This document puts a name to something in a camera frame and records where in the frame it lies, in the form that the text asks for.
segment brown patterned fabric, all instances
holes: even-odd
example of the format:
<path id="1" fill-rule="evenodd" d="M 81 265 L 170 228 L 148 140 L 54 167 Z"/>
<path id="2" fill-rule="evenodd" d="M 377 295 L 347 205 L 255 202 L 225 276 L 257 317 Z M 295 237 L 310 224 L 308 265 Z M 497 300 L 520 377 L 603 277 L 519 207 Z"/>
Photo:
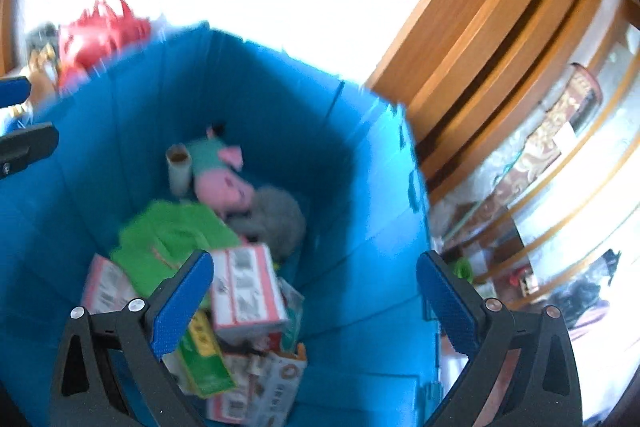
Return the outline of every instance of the brown patterned fabric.
<path id="1" fill-rule="evenodd" d="M 460 231 L 447 241 L 447 248 L 481 232 L 556 161 L 560 156 L 560 150 L 554 142 L 554 137 L 558 130 L 578 113 L 582 104 L 590 99 L 594 91 L 600 100 L 597 81 L 585 68 L 576 64 L 574 74 L 558 101 L 546 113 L 542 124 L 527 137 L 520 158 Z"/>

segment gray plush toy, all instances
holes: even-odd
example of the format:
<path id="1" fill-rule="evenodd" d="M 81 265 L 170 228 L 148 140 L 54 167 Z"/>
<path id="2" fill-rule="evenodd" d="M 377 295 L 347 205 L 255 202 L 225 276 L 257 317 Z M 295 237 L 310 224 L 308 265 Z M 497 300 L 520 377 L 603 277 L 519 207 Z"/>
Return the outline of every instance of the gray plush toy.
<path id="1" fill-rule="evenodd" d="M 231 216 L 226 223 L 251 243 L 266 243 L 276 263 L 293 253 L 306 230 L 305 216 L 293 196 L 269 185 L 255 191 L 248 214 Z"/>

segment red bag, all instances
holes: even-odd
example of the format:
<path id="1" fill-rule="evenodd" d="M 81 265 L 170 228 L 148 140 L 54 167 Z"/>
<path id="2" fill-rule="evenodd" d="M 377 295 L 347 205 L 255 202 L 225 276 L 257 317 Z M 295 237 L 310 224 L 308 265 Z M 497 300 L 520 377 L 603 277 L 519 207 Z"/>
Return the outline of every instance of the red bag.
<path id="1" fill-rule="evenodd" d="M 91 13 L 84 10 L 80 18 L 60 26 L 60 63 L 63 71 L 89 70 L 101 58 L 108 57 L 132 42 L 145 41 L 151 33 L 149 19 L 137 18 L 124 0 L 118 16 L 106 1 L 94 4 Z M 62 75 L 60 87 L 70 76 Z"/>

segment blue gripper pad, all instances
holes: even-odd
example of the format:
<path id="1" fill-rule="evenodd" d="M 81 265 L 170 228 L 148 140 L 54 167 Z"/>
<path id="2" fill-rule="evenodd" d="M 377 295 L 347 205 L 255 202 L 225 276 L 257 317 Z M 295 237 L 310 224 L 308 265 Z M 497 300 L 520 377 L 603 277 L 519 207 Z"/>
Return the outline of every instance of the blue gripper pad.
<path id="1" fill-rule="evenodd" d="M 156 290 L 149 298 L 150 309 L 152 309 L 155 295 L 163 299 L 163 293 L 171 291 L 171 283 L 175 283 L 175 279 L 182 277 L 173 294 L 166 299 L 164 306 L 157 312 L 156 317 L 152 317 L 153 337 L 150 339 L 150 345 L 158 360 L 178 346 L 178 341 L 184 335 L 191 317 L 213 281 L 214 266 L 210 254 L 200 252 L 191 255 L 199 255 L 199 257 L 190 269 L 184 266 L 188 269 L 187 274 L 182 276 L 182 269 L 180 269 L 174 277 L 164 280 L 158 287 L 160 291 Z"/>
<path id="2" fill-rule="evenodd" d="M 24 76 L 0 80 L 0 107 L 22 103 L 30 94 L 31 84 Z"/>
<path id="3" fill-rule="evenodd" d="M 470 359 L 480 347 L 484 326 L 482 298 L 467 281 L 458 279 L 434 251 L 418 257 L 418 286 L 442 324 L 453 348 Z"/>

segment plush toy head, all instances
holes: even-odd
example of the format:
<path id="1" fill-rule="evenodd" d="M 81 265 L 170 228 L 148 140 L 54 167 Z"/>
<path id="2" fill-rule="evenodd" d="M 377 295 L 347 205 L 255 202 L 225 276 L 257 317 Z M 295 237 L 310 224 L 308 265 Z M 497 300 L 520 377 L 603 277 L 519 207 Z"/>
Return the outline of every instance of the plush toy head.
<path id="1" fill-rule="evenodd" d="M 276 263 L 293 253 L 306 229 L 305 217 L 293 196 L 269 186 L 258 188 L 251 210 L 244 216 L 230 217 L 227 225 L 251 243 L 266 243 Z"/>
<path id="2" fill-rule="evenodd" d="M 226 219 L 228 214 L 246 212 L 254 199 L 254 188 L 229 169 L 209 169 L 193 181 L 200 203 Z"/>

